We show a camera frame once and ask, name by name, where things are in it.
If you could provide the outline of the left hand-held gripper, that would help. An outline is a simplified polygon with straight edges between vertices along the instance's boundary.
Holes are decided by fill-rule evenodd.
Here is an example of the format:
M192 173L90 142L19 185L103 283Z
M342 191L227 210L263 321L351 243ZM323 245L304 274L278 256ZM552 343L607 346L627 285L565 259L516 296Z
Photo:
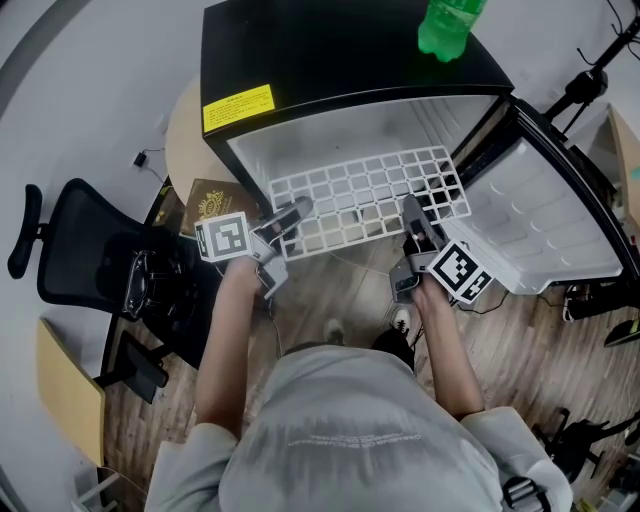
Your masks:
M296 229L313 209L313 201L301 196L279 207L262 224L249 226L242 211L197 221L195 236L202 261L218 264L247 256L257 262L256 275L269 300L288 278L284 257L274 245Z

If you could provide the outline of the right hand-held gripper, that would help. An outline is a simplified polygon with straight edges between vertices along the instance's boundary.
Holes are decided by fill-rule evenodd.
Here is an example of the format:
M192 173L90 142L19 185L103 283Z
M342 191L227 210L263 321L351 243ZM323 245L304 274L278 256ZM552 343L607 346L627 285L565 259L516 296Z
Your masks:
M464 244L447 241L439 225L426 217L417 198L402 201L402 221L407 237L404 256L389 271L393 300L408 304L423 278L431 275L451 298L472 304L493 282L493 277Z

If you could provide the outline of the white wire fridge shelf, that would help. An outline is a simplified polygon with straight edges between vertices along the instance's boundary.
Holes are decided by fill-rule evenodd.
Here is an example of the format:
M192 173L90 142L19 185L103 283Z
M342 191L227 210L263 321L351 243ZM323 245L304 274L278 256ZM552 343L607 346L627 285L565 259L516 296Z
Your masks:
M423 147L331 164L273 178L271 206L300 197L309 214L280 240L288 261L395 236L403 231L402 202L417 198L434 225L471 215L461 180L443 146Z

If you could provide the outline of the black mini fridge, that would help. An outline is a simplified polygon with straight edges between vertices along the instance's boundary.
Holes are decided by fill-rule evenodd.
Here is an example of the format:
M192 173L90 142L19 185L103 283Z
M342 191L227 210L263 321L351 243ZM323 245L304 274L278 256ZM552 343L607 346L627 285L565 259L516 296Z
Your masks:
M448 63L423 54L425 10L425 0L224 0L203 15L202 107L266 84L288 119L406 102L411 138L401 151L443 146L456 169L513 86L475 37ZM255 184L239 183L263 213L276 211Z

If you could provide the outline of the person's right forearm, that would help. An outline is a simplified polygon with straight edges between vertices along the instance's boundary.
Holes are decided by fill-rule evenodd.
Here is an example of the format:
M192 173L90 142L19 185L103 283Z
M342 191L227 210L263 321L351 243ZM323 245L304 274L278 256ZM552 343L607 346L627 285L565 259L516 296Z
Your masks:
M425 275L413 289L425 332L436 402L457 420L481 412L481 387L463 346L446 290Z

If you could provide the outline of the brown book with gold emblem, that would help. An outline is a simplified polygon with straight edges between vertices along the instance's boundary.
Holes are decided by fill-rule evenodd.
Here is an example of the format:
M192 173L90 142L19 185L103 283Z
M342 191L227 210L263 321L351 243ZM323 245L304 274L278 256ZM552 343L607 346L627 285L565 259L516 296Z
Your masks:
M239 183L195 179L183 215L181 233L191 236L197 221L240 211L249 220L257 220L262 215L258 203Z

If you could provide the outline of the yellow warning sticker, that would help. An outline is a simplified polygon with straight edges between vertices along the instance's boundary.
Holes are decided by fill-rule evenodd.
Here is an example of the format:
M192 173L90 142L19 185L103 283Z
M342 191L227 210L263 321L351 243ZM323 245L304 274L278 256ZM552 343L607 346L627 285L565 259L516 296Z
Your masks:
M203 133L274 109L269 84L228 96L202 107Z

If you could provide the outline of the person's black trousers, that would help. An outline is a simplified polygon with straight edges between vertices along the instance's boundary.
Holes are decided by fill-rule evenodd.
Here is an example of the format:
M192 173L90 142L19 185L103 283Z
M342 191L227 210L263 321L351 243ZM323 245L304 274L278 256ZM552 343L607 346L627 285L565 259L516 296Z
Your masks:
M370 349L393 355L415 371L415 353L407 341L408 331L391 327L381 333Z

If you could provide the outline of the round wooden table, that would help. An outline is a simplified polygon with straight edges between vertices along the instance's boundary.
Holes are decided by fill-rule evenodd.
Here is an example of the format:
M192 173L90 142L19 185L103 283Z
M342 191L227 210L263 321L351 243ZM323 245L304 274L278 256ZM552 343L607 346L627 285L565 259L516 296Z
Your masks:
M180 94L165 134L171 182L186 202L196 179L268 186L322 166L401 151L411 138L411 105L383 102L288 119L277 110L203 132L201 77Z

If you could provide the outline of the black mesh office chair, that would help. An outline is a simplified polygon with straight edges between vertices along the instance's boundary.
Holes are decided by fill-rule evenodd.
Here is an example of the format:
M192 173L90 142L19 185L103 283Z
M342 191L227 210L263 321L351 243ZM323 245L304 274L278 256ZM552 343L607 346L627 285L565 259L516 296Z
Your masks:
M36 276L41 299L140 321L172 353L198 368L221 276L201 260L196 241L128 217L80 178L63 187L48 221L41 219L42 202L41 190L26 185L22 225L7 261L10 276L24 276L33 244L41 241ZM135 319L123 311L130 266L142 250L166 258L174 269L169 314Z

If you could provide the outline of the black coat rack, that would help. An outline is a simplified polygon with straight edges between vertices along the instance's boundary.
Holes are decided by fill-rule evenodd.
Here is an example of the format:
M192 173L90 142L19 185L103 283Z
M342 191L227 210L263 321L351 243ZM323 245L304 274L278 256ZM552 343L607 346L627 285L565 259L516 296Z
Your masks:
M633 48L634 45L640 48L640 0L628 1L633 6L634 16L632 20L624 26L622 18L614 7L612 0L606 0L616 20L615 23L611 23L615 39L595 61L589 61L584 56L582 50L577 48L579 56L588 68L578 73L565 86L564 94L543 114L549 122L552 122L570 107L574 105L579 106L576 113L562 130L563 137L566 137L569 130L584 111L591 106L596 99L599 99L607 92L609 79L605 68L622 51L628 51L640 63L640 53L636 52Z

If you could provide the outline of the person's grey shirt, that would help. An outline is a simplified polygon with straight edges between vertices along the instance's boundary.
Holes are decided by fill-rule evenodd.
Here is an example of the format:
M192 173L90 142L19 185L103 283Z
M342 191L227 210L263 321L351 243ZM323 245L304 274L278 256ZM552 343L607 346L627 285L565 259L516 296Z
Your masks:
M165 442L145 512L506 512L513 476L552 512L573 495L520 415L455 419L387 353L307 348L284 356L241 437L196 425Z

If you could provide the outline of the black object with green stripe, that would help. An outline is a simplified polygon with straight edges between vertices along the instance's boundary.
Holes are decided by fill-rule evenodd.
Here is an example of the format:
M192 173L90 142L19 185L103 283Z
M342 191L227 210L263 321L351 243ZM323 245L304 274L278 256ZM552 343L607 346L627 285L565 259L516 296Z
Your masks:
M604 346L614 347L640 340L640 319L627 320L615 326L607 335Z

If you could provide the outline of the black swivel chair base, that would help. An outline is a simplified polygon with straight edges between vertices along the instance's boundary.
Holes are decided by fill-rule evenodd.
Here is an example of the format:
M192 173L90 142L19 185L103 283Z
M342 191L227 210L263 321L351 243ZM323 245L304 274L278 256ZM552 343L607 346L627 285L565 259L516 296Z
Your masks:
M640 409L629 419L611 427L608 427L608 421L598 424L587 419L568 425L570 411L561 408L559 414L562 416L562 421L551 438L542 431L539 424L533 425L532 432L542 442L547 455L570 483L578 478L587 461L594 465L592 476L595 475L603 453L600 455L593 453L591 451L593 444L625 432L634 423L636 428L625 444L631 445L640 439Z

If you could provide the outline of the small wooden side table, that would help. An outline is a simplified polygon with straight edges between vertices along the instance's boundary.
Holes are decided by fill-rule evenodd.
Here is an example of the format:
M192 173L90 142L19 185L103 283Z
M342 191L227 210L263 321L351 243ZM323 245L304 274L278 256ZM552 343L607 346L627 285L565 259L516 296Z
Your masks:
M171 353L166 345L150 349L124 331L113 369L92 378L76 363L51 324L41 318L36 331L40 400L66 438L101 467L104 465L105 389L122 382L145 402L152 403L156 390L168 382L162 360Z

